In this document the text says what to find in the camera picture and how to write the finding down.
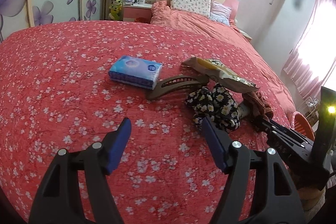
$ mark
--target blue tissue pack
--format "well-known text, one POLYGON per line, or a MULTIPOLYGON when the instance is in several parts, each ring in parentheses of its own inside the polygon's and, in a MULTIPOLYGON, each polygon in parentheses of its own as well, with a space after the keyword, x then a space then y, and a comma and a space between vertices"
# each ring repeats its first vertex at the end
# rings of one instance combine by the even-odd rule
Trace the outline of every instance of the blue tissue pack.
POLYGON ((113 81, 153 90, 161 68, 161 63, 123 55, 110 68, 109 77, 113 81))

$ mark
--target screw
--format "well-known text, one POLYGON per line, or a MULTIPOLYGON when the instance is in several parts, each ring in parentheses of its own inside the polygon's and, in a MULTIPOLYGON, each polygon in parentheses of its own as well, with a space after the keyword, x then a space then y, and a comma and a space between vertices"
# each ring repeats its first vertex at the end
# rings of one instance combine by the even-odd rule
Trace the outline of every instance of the screw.
POLYGON ((99 149, 99 148, 101 148, 101 147, 102 147, 101 142, 95 142, 95 143, 92 145, 92 148, 93 148, 93 149, 99 149))
POLYGON ((66 153, 67 153, 67 151, 66 151, 64 148, 60 149, 60 150, 57 152, 57 154, 60 155, 60 156, 64 156, 66 153))
POLYGON ((234 142, 232 143, 232 146, 233 146, 234 148, 240 148, 240 147, 242 146, 242 144, 241 144, 239 141, 234 141, 234 142))
POLYGON ((270 155, 274 155, 276 153, 276 150, 274 148, 268 148, 267 149, 267 153, 270 154, 270 155))

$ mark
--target orange basket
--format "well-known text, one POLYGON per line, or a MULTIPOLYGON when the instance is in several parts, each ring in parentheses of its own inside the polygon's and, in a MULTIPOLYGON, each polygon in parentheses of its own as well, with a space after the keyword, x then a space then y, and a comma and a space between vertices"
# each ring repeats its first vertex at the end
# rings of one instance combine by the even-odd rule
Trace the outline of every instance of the orange basket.
POLYGON ((313 129, 307 119, 298 111, 293 113, 290 121, 291 129, 301 133, 312 141, 315 140, 313 129))
POLYGON ((134 19, 134 22, 137 22, 137 23, 150 23, 151 21, 147 18, 144 18, 144 17, 137 17, 136 19, 134 19))

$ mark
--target bed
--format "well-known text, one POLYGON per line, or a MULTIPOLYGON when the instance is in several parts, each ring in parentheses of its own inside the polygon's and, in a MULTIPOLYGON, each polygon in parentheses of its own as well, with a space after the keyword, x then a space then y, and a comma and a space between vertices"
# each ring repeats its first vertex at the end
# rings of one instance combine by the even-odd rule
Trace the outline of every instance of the bed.
POLYGON ((219 39, 226 44, 234 45, 242 49, 251 59, 253 64, 265 77, 269 87, 290 118, 295 112, 295 106, 287 87, 281 82, 275 72, 267 65, 263 58, 257 53, 253 46, 246 41, 235 25, 235 16, 238 9, 236 0, 216 0, 223 5, 232 8, 230 15, 230 27, 225 24, 214 22, 204 16, 195 13, 189 13, 179 10, 171 10, 170 0, 156 0, 152 7, 151 24, 159 26, 168 26, 183 31, 193 32, 205 37, 219 39))
MULTIPOLYGON (((289 126, 248 53, 202 34, 133 22, 64 22, 13 33, 0 52, 0 186, 25 220, 60 148, 84 149, 129 117, 130 141, 107 178, 125 223, 209 223, 226 176, 192 123, 193 112, 184 104, 187 93, 147 101, 143 89, 109 80, 107 72, 121 55, 162 62, 161 79, 195 73, 180 66, 191 55, 221 59, 255 82, 272 105, 274 120, 289 126)), ((232 94, 242 101, 241 94, 232 94)), ((267 147, 265 134, 247 120, 231 138, 255 150, 267 147)), ((84 211, 92 220, 83 173, 79 180, 84 211)), ((252 193, 253 180, 242 218, 252 193)))

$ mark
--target red floral bedspread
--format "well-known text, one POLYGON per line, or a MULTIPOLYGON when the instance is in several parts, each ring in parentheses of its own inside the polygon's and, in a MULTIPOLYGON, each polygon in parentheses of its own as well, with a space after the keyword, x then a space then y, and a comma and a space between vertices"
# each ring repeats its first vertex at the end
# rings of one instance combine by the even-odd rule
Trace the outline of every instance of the red floral bedspread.
MULTIPOLYGON (((118 169, 108 177, 125 223, 208 223, 226 182, 194 127, 186 93, 149 102, 144 90, 113 82, 108 70, 121 55, 163 63, 160 78, 191 71, 196 55, 220 59, 255 82, 288 120, 265 79, 239 48, 168 27, 128 22, 66 22, 29 28, 0 44, 0 185, 26 220, 41 179, 60 148, 85 149, 124 117, 132 134, 118 169)), ((241 102, 240 94, 234 98, 241 102)), ((264 150, 265 134, 242 121, 231 138, 264 150)), ((80 191, 92 219, 83 173, 80 191)), ((249 186, 242 217, 253 193, 249 186)))

